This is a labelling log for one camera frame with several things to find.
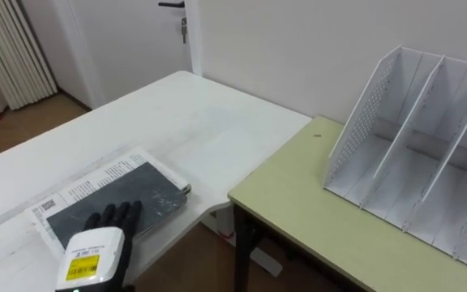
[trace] barcode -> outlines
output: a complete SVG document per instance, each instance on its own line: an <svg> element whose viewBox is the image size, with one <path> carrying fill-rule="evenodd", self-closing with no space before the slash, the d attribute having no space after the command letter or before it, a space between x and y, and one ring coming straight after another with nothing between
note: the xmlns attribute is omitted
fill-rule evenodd
<svg viewBox="0 0 467 292"><path fill-rule="evenodd" d="M83 267L83 268L73 268L73 269L70 270L70 272L68 274L73 276L73 275L77 275L77 274L81 274L81 273L95 272L95 271L96 271L96 266Z"/></svg>
<svg viewBox="0 0 467 292"><path fill-rule="evenodd" d="M41 207L45 210L48 211L49 209L55 207L55 201L49 200L46 203L43 203Z"/></svg>

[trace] black glove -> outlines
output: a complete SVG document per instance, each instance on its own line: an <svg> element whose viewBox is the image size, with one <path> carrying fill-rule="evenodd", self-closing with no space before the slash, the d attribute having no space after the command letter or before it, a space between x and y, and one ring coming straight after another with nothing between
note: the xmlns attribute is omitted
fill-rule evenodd
<svg viewBox="0 0 467 292"><path fill-rule="evenodd" d="M123 243L122 253L118 262L118 267L108 281L77 287L75 291L78 292L134 292L134 286L123 287L124 277L126 276L126 270L129 267L131 260L132 250L132 239L136 232L136 226L138 225L139 215L142 211L142 204L139 201L134 202L132 205L129 203L122 203L118 209L114 204L108 205L102 215L99 213L93 213L87 220L82 230L94 230L102 227L118 227L125 235Z"/></svg>

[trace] yellow label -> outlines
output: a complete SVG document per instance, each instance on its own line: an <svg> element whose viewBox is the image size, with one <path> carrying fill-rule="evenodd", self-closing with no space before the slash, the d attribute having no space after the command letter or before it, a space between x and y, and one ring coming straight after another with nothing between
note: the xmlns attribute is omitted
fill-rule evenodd
<svg viewBox="0 0 467 292"><path fill-rule="evenodd" d="M80 279L81 277L90 277L96 274L99 255L91 255L78 259L73 259L68 269L66 281Z"/></svg>

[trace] floor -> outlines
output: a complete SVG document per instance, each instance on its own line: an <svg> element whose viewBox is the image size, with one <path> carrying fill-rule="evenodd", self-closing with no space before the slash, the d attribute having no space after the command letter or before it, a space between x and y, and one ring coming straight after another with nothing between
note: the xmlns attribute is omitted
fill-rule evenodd
<svg viewBox="0 0 467 292"><path fill-rule="evenodd" d="M0 120L0 152L23 143L86 113L69 98L58 94L16 111ZM261 247L284 269L273 277L251 265L249 291L339 291L300 260L289 261L284 251L270 242ZM233 291L234 248L202 225L197 225L163 255L140 279L137 291L226 292Z"/></svg>

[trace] white table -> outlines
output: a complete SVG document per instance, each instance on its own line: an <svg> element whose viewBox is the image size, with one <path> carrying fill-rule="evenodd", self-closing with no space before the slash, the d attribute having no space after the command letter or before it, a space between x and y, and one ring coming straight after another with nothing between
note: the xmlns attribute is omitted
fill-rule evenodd
<svg viewBox="0 0 467 292"><path fill-rule="evenodd" d="M22 213L42 191L126 145L141 143L187 178L176 217L139 240L140 275L227 192L310 119L188 72L178 72L0 154L0 291L47 291L57 261Z"/></svg>

